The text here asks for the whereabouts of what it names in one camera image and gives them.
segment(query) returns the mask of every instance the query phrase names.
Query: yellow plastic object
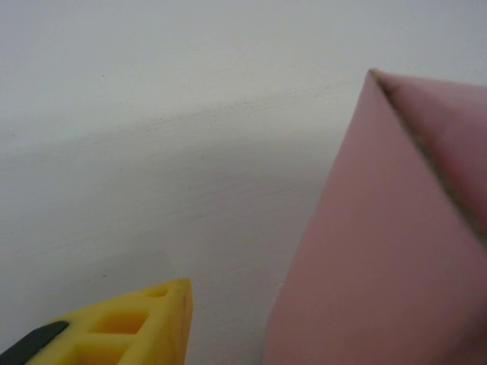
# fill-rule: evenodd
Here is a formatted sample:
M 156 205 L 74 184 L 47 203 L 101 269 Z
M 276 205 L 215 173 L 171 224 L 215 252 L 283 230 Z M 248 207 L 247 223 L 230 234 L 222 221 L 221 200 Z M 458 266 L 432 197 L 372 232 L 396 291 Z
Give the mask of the yellow plastic object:
M 191 283 L 168 281 L 61 316 L 68 328 L 27 365 L 183 365 Z

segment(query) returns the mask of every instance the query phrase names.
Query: black rubber part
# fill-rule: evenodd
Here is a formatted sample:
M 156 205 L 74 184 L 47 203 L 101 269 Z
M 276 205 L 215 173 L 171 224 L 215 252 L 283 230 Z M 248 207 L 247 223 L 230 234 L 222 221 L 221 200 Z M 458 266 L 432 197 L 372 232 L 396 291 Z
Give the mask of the black rubber part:
M 0 354 L 0 365 L 25 365 L 68 326 L 69 323 L 58 321 L 34 329 L 6 352 Z

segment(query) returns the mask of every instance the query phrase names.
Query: folded paper edge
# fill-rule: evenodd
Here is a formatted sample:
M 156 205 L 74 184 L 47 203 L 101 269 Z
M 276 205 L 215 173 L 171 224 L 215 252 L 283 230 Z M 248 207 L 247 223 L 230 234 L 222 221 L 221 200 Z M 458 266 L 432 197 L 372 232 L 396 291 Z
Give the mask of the folded paper edge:
M 380 75 L 381 73 L 382 71 L 376 68 L 372 68 L 368 72 L 368 74 L 376 82 L 381 92 L 384 94 L 384 97 L 386 98 L 387 102 L 390 104 L 392 111 L 394 111 L 394 113 L 396 114 L 397 119 L 400 121 L 400 124 L 405 129 L 412 143 L 416 146 L 419 153 L 422 155 L 425 162 L 427 163 L 428 167 L 433 172 L 434 176 L 436 177 L 436 180 L 438 181 L 438 184 L 444 191 L 445 195 L 448 197 L 450 202 L 454 205 L 458 214 L 465 221 L 468 228 L 473 232 L 473 234 L 478 239 L 481 246 L 487 249 L 487 232 L 482 227 L 481 222 L 479 221 L 477 216 L 475 216 L 472 209 L 461 198 L 459 191 L 455 189 L 454 184 L 450 180 L 450 177 L 443 171 L 440 164 L 437 163 L 433 154 L 427 148 L 426 143 L 422 138 L 420 131 L 411 128 L 411 125 L 408 123 L 406 117 L 400 112 L 397 105 L 390 98 L 390 92 L 382 82 L 382 78 Z

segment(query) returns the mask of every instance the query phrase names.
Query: pink paper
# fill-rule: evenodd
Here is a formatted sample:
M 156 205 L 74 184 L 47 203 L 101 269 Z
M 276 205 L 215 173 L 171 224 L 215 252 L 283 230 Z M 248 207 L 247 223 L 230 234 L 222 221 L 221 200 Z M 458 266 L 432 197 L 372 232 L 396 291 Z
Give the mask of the pink paper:
M 487 88 L 369 72 L 264 364 L 487 363 L 486 228 Z

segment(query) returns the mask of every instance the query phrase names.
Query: white background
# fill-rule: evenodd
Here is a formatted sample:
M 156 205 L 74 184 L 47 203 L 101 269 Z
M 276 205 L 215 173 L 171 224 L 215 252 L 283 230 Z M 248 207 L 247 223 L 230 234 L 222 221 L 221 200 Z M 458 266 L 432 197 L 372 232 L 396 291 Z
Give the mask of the white background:
M 369 67 L 487 83 L 487 2 L 0 1 L 0 348 L 194 283 L 189 365 L 258 363 Z

